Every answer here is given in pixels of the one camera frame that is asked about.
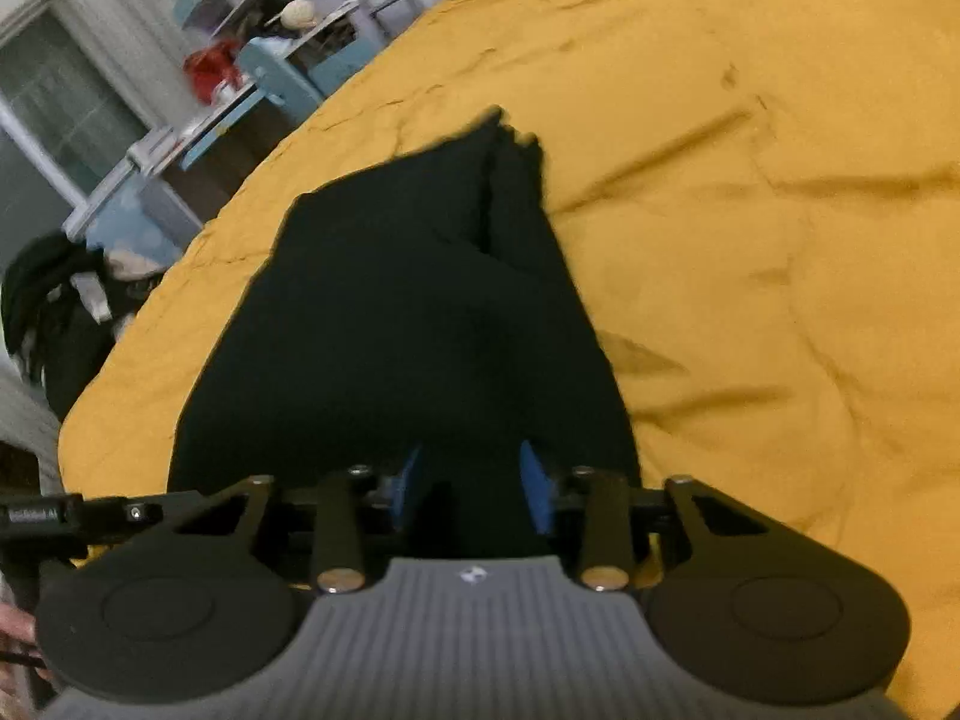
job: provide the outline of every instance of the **white tag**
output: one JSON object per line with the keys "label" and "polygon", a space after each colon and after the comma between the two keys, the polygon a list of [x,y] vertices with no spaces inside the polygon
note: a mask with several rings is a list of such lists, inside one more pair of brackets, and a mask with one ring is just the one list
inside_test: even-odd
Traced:
{"label": "white tag", "polygon": [[104,291],[104,285],[100,283],[97,274],[88,272],[87,274],[73,274],[70,276],[70,283],[80,295],[80,302],[88,310],[97,324],[103,324],[109,319],[113,319],[110,312],[110,304],[107,302],[107,293]]}

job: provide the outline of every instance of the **bed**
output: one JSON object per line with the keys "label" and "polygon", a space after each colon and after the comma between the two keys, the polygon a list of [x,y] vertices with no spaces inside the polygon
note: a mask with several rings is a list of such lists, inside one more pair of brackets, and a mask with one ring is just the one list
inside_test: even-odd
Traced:
{"label": "bed", "polygon": [[444,0],[246,181],[70,413],[69,490],[165,487],[176,419],[294,198],[492,104],[648,484],[690,473],[880,572],[890,694],[960,702],[960,0]]}

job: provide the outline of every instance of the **white logo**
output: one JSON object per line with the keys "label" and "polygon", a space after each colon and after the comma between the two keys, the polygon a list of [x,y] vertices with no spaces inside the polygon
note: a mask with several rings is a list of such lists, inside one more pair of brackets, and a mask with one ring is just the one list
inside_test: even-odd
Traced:
{"label": "white logo", "polygon": [[467,584],[480,584],[484,579],[487,579],[487,576],[486,568],[479,565],[472,565],[460,572],[460,578]]}

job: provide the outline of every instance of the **mattress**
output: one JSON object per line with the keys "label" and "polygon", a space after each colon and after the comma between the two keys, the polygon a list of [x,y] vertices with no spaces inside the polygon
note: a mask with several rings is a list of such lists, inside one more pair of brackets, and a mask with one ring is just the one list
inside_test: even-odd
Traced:
{"label": "mattress", "polygon": [[157,493],[296,196],[491,105],[545,204],[648,484],[689,473],[906,599],[890,694],[960,702],[960,0],[444,0],[205,226],[85,391],[69,490]]}

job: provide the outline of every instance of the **black round disc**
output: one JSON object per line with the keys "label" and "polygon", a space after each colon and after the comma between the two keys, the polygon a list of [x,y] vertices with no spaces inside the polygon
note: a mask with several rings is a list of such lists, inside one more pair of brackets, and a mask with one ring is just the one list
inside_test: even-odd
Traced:
{"label": "black round disc", "polygon": [[224,538],[120,553],[58,581],[37,610],[40,650],[69,685],[122,703],[186,701],[256,673],[293,635],[290,589]]}
{"label": "black round disc", "polygon": [[780,706],[830,704],[885,685],[909,636],[899,596],[867,572],[667,575],[646,613],[683,670],[728,694]]}

